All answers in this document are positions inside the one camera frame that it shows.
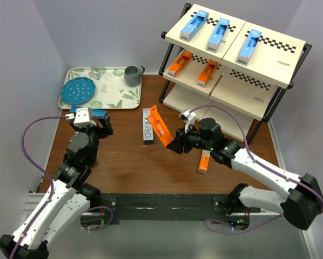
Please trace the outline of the blue silver R&O toothpaste box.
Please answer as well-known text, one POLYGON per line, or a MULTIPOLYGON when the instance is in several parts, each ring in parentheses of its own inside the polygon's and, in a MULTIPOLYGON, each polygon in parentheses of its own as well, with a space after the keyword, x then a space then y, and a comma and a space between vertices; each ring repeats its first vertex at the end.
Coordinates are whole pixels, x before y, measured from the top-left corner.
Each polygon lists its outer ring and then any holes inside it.
MULTIPOLYGON (((76 112, 76 109, 78 109, 78 108, 80 108, 80 107, 78 107, 78 106, 71 106, 70 112, 71 113, 75 113, 76 112)), ((94 109, 94 108, 92 108, 91 110, 92 110, 92 115, 94 117, 104 117, 104 116, 107 115, 107 111, 106 110, 100 110, 100 109, 94 109)))

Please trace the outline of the orange Curaprox box flap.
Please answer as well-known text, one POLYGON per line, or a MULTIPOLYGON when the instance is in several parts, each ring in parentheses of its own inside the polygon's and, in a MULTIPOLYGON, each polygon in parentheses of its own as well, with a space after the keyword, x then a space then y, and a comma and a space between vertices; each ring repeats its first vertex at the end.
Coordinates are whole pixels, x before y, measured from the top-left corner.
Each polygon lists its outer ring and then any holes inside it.
POLYGON ((150 107, 149 111, 150 115, 147 116, 147 120, 149 121, 150 125, 152 126, 155 134, 157 135, 161 143, 164 145, 165 148, 167 148, 168 144, 172 142, 173 136, 170 133, 167 125, 161 118, 157 110, 157 105, 150 107))

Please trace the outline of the orange Curaprox box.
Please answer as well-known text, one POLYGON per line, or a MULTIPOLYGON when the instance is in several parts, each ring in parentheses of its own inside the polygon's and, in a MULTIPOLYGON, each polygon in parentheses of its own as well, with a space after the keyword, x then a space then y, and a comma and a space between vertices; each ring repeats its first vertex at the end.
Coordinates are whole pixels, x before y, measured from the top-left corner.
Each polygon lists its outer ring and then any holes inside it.
POLYGON ((210 161, 210 151, 202 150, 200 161, 199 161, 198 172, 205 174, 208 170, 209 161, 210 161))
POLYGON ((205 87, 209 82, 209 80, 211 79, 217 67, 218 67, 218 62, 214 60, 209 60, 197 79, 197 85, 200 87, 205 87))
POLYGON ((189 51, 184 50, 171 64, 169 67, 167 74, 169 76, 175 77, 190 61, 192 58, 192 53, 189 51))

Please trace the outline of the light blue Curaprox box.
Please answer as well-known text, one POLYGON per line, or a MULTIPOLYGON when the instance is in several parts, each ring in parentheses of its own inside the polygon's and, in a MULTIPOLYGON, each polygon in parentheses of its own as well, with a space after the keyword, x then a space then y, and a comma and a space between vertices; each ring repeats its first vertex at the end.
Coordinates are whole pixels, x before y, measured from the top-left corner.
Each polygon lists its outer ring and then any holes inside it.
POLYGON ((189 22, 184 26, 180 32, 180 39, 186 42, 191 41, 191 39, 197 34, 197 32, 206 23, 209 13, 203 10, 196 12, 189 22))
POLYGON ((207 46, 206 46, 207 51, 214 52, 214 53, 216 53, 218 51, 221 40, 223 39, 223 37, 228 29, 229 24, 230 24, 230 21, 227 19, 224 19, 224 18, 221 18, 217 22, 217 24, 216 24, 208 42, 207 42, 207 46))
POLYGON ((236 62, 247 66, 259 42, 262 32, 252 29, 246 37, 246 40, 239 51, 236 62))

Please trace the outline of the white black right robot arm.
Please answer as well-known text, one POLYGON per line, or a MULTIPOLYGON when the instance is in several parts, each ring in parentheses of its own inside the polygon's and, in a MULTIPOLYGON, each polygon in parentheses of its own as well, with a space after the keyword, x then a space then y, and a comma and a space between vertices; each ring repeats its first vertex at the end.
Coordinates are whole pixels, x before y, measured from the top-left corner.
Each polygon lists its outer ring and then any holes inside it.
POLYGON ((198 128, 189 114, 181 114, 180 118, 185 125, 176 131, 167 149, 178 154, 194 148, 208 151, 215 162, 241 171, 269 188, 238 184, 230 193, 229 205, 233 211, 242 212, 250 207, 266 209, 280 214, 301 230, 307 230, 323 213, 323 194, 314 176, 300 176, 260 159, 247 147, 225 138, 213 118, 202 119, 198 128))

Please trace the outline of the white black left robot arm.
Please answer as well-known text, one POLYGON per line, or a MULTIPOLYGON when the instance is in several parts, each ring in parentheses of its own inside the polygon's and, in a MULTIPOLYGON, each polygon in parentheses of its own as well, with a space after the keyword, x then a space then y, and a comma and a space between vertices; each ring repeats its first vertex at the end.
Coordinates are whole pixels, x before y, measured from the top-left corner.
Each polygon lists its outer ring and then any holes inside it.
POLYGON ((13 234, 0 238, 6 258, 47 258, 53 239, 84 212, 100 208, 100 191, 86 184, 97 161, 99 141, 113 135, 107 112, 98 116, 78 108, 63 116, 75 130, 50 187, 25 222, 13 234))

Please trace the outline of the cream three tier shelf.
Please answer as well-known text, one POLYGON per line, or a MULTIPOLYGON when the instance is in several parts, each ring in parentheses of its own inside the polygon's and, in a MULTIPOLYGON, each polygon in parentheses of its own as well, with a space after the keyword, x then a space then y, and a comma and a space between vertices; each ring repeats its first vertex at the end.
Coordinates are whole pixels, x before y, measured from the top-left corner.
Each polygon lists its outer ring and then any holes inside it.
POLYGON ((176 111, 201 106, 197 119, 213 117, 223 132, 237 140, 252 142, 260 126, 269 122, 293 79, 308 56, 311 45, 280 32, 244 21, 198 4, 184 5, 179 21, 161 34, 180 52, 192 53, 192 58, 175 76, 167 71, 171 66, 166 53, 159 74, 167 83, 160 94, 160 102, 176 111), (209 13, 206 23, 186 42, 180 32, 192 16, 203 10, 209 13), (206 50, 207 42, 221 19, 230 21, 216 53, 206 50), (262 32, 247 66, 236 62, 247 35, 254 29, 262 32), (197 79, 209 60, 218 67, 205 87, 197 79))

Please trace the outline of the leaf patterned serving tray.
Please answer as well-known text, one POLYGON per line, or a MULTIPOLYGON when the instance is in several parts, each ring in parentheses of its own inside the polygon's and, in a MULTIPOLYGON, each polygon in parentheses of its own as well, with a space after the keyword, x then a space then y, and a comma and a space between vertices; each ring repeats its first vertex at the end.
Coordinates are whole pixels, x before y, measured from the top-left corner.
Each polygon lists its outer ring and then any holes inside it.
POLYGON ((73 67, 68 70, 64 85, 80 77, 92 80, 95 93, 80 107, 92 109, 134 109, 140 104, 142 85, 129 86, 124 80, 123 67, 73 67))

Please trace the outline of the silver R&O toothpaste box centre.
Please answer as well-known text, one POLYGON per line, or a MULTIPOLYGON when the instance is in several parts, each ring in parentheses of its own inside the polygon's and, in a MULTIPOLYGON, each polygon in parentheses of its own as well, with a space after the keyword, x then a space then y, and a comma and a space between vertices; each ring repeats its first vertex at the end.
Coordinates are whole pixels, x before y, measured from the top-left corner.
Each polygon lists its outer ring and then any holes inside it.
POLYGON ((154 137, 153 137, 153 128, 148 121, 148 116, 150 115, 149 108, 143 108, 143 142, 144 144, 153 144, 154 137))

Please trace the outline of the teal dotted plate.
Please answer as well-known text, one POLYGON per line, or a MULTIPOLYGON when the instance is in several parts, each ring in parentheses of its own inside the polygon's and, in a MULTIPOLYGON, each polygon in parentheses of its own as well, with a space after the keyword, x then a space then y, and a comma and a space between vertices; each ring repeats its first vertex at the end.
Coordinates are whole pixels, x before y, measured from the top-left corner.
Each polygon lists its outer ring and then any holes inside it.
POLYGON ((60 97, 69 105, 82 105, 87 103, 96 93, 96 86, 92 79, 76 77, 64 83, 60 97))

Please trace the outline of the grey ceramic mug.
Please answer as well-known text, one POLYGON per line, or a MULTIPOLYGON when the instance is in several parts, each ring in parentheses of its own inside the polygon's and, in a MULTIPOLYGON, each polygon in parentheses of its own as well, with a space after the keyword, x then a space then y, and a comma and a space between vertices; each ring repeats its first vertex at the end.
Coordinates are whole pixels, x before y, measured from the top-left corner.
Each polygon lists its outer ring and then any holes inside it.
POLYGON ((124 70, 124 80, 129 86, 137 86, 140 84, 142 75, 145 72, 145 67, 143 66, 128 66, 124 70))

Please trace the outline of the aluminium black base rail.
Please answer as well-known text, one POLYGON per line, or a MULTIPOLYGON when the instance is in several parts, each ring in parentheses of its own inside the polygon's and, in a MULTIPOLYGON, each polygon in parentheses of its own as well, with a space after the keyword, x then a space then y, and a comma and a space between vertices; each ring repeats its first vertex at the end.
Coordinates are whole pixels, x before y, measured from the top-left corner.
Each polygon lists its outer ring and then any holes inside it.
POLYGON ((224 223, 226 215, 246 208, 236 206, 229 195, 206 194, 103 194, 100 192, 99 209, 104 222, 84 223, 89 230, 99 230, 122 220, 199 220, 224 223))

